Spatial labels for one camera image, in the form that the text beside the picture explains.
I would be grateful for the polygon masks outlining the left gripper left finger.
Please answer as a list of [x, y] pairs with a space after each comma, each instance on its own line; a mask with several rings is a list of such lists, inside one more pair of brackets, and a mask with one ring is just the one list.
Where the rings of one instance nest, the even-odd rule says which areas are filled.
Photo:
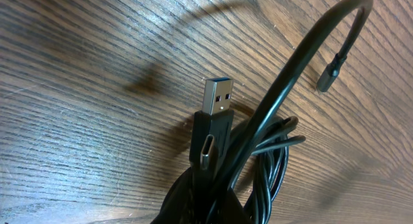
[[151, 224], [195, 224], [193, 172], [186, 169], [170, 187], [159, 214]]

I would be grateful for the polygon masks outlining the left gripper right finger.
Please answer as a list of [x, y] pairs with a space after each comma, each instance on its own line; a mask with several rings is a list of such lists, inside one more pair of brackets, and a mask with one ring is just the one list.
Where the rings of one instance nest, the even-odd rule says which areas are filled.
[[222, 203], [222, 224], [251, 224], [232, 189], [227, 191]]

